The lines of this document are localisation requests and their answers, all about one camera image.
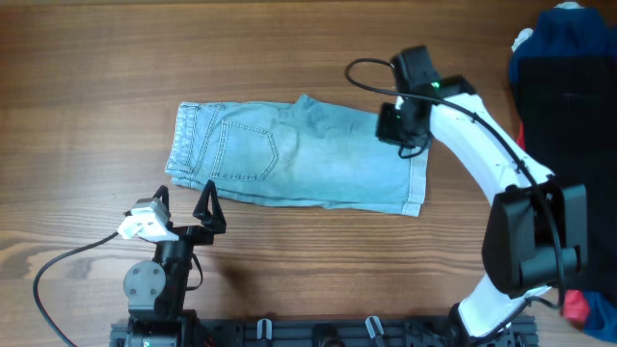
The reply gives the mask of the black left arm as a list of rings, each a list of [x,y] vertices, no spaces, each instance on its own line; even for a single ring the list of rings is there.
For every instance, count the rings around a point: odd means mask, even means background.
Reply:
[[[216,185],[208,181],[194,209],[200,222],[176,227],[171,221],[169,189],[162,185],[149,199],[140,199],[125,213],[118,227],[124,239],[134,236],[155,245],[154,256],[132,266],[123,281],[128,299],[126,326],[113,327],[112,346],[213,346],[215,341],[197,313],[184,307],[190,271],[201,265],[194,249],[211,246],[224,234],[227,222],[218,201]]]

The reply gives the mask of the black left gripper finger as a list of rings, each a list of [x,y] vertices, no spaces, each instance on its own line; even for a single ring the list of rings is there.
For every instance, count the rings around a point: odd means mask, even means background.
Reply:
[[[167,210],[170,209],[169,204],[169,188],[165,185],[161,185],[157,191],[152,195],[154,199],[159,199]]]
[[[227,231],[227,221],[213,180],[208,180],[205,184],[193,211],[193,217],[198,219],[201,225],[213,234],[224,234]]]

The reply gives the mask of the light blue denim shorts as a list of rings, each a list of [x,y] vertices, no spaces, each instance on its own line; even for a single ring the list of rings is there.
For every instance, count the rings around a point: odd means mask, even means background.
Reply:
[[[183,102],[166,172],[175,185],[271,207],[418,216],[428,155],[402,159],[377,116],[302,95],[294,103]]]

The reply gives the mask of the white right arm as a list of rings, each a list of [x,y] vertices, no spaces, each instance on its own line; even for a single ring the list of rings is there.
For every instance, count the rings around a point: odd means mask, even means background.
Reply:
[[[440,77],[425,46],[400,52],[388,65],[397,100],[382,108],[380,139],[398,146],[404,159],[434,141],[444,144],[491,207],[481,248],[485,274],[452,309],[449,332],[462,345],[486,343],[587,267],[585,187],[528,156],[464,77]]]

